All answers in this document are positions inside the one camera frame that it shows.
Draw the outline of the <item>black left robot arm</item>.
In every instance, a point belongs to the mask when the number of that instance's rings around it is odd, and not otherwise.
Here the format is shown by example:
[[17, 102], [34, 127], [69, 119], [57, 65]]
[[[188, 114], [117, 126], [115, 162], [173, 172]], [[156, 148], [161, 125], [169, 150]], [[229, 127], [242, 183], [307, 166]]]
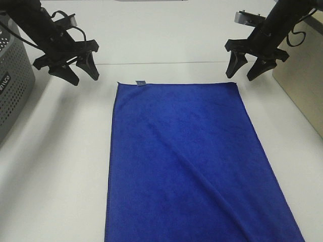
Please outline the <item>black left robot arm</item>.
[[66, 80], [74, 86], [79, 84], [78, 76], [70, 68], [75, 63], [93, 80], [98, 80], [99, 72], [93, 60], [93, 52], [99, 45], [95, 40], [75, 41], [68, 33], [79, 30], [75, 16], [58, 10], [50, 15], [40, 1], [1, 1], [1, 14], [9, 16], [30, 38], [31, 46], [43, 51], [33, 66], [40, 70], [48, 67], [52, 76]]

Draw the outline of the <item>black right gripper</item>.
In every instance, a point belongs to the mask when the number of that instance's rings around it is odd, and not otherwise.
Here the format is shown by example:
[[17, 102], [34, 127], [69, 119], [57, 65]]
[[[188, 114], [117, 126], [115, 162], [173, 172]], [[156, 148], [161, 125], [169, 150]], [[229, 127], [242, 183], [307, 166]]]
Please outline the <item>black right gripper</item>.
[[258, 57], [254, 65], [247, 73], [249, 81], [254, 80], [261, 74], [274, 69], [277, 66], [275, 60], [285, 62], [289, 55], [286, 51], [275, 47], [273, 50], [265, 51], [253, 45], [248, 39], [229, 39], [225, 44], [226, 51], [230, 51], [230, 60], [226, 70], [226, 76], [232, 78], [235, 73], [246, 63], [246, 53]]

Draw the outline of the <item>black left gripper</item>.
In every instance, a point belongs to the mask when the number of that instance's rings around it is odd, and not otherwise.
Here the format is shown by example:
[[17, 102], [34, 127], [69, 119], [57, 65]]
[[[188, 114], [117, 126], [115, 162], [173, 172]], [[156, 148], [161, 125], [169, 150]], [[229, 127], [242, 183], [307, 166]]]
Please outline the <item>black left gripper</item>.
[[99, 72], [96, 68], [92, 51], [97, 52], [99, 45], [95, 40], [76, 41], [67, 50], [54, 50], [52, 54], [45, 54], [33, 62], [33, 66], [40, 70], [48, 66], [48, 73], [77, 86], [78, 76], [69, 66], [65, 66], [70, 59], [78, 58], [76, 66], [85, 71], [93, 80], [97, 81]]

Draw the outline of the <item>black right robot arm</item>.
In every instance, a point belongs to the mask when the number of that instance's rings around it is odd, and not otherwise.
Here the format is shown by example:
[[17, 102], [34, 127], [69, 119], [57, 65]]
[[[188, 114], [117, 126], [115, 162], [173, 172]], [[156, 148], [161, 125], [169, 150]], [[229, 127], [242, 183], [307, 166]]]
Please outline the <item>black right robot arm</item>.
[[267, 17], [238, 11], [234, 22], [254, 29], [246, 39], [226, 42], [225, 49], [231, 53], [226, 76], [232, 78], [247, 63], [246, 54], [257, 57], [247, 74], [249, 81], [274, 69], [277, 60], [285, 62], [289, 55], [278, 46], [296, 24], [316, 10], [322, 11], [322, 1], [277, 1]]

